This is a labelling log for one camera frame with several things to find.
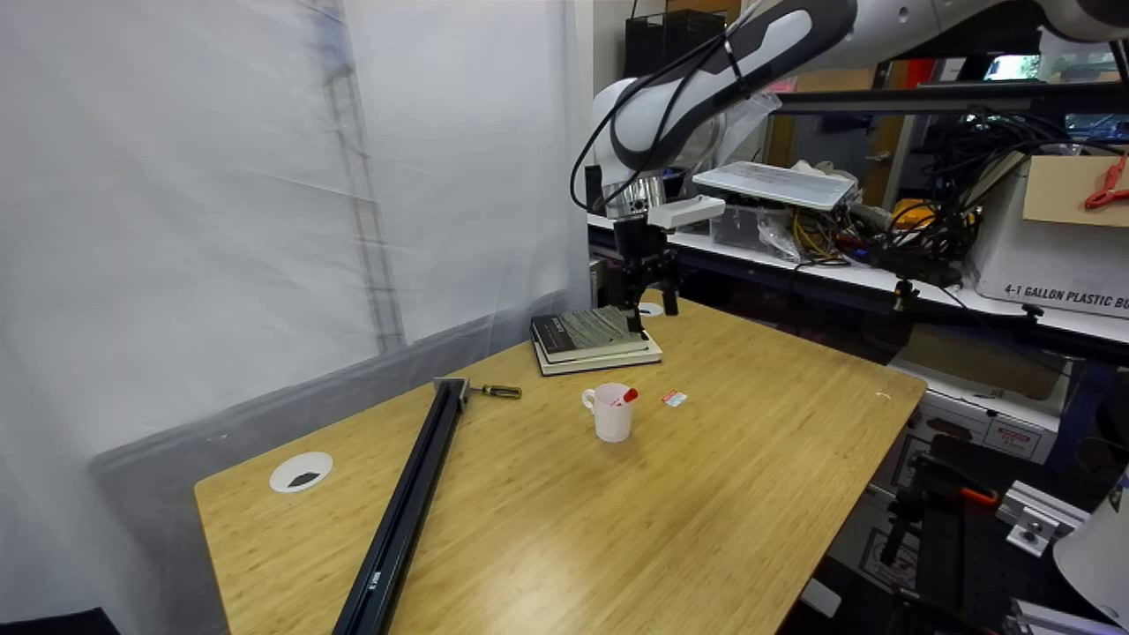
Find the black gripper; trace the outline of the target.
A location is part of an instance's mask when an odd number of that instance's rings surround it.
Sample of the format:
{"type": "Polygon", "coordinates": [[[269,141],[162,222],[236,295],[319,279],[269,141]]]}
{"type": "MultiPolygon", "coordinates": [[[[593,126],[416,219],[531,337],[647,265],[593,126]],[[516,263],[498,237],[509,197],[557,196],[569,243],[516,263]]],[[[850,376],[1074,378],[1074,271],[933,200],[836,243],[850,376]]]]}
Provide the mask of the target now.
{"type": "Polygon", "coordinates": [[[679,252],[651,222],[618,222],[613,256],[604,263],[596,302],[629,306],[629,327],[641,333],[638,302],[651,285],[665,291],[665,313],[679,313],[679,252]]]}

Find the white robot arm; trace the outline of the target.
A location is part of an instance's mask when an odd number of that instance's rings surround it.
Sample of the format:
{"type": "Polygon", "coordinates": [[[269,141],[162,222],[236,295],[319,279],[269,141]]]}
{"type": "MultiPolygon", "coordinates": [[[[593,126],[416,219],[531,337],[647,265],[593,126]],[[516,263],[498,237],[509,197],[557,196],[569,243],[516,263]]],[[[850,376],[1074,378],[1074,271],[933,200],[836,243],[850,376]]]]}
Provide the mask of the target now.
{"type": "Polygon", "coordinates": [[[896,61],[1006,0],[757,0],[733,26],[661,71],[593,97],[593,132],[569,172],[587,211],[669,169],[725,111],[798,75],[896,61]]]}

